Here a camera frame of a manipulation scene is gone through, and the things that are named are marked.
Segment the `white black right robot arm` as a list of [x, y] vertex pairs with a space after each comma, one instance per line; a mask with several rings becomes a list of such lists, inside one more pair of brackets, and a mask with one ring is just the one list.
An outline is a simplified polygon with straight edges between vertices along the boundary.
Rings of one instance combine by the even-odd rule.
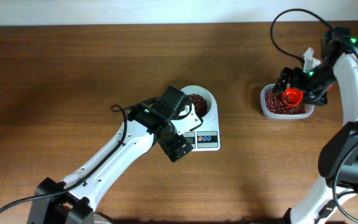
[[273, 87], [282, 94], [289, 88], [301, 93], [303, 105], [324, 106], [333, 84], [339, 85], [342, 101], [342, 128], [322, 148], [319, 176], [308, 195], [287, 210], [284, 223], [326, 223], [342, 205], [358, 195], [358, 38], [348, 28], [332, 27], [322, 38], [321, 60], [308, 49], [300, 68], [284, 68]]

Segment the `red plastic scoop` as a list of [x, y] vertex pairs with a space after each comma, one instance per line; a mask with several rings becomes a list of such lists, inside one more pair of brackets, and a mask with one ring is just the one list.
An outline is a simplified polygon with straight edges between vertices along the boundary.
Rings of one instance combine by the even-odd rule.
[[296, 88], [287, 88], [282, 94], [282, 100], [289, 107], [297, 106], [303, 100], [303, 92]]

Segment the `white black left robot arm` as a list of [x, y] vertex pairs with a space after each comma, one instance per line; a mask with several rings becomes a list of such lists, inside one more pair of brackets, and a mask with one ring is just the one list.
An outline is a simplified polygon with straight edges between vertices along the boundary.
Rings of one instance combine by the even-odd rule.
[[117, 133], [85, 164], [56, 183], [46, 178], [35, 194], [50, 194], [32, 202], [28, 223], [94, 223], [94, 213], [118, 177], [154, 144], [175, 162], [193, 150], [184, 133], [203, 124], [191, 99], [169, 86], [162, 96], [128, 108], [112, 105], [124, 116]]

